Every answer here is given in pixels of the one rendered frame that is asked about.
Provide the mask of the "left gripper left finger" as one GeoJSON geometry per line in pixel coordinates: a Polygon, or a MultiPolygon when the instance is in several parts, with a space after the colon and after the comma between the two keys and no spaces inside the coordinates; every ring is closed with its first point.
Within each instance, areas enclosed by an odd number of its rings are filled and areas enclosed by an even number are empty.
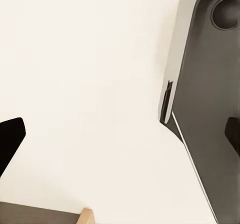
{"type": "Polygon", "coordinates": [[[0,122],[0,177],[26,137],[22,117],[0,122]]]}

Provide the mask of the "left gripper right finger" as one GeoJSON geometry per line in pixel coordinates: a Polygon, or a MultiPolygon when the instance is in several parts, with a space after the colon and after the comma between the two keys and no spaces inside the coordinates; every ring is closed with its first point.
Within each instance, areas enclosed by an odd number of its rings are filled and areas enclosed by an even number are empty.
{"type": "Polygon", "coordinates": [[[240,118],[228,118],[224,135],[240,157],[240,118]]]}

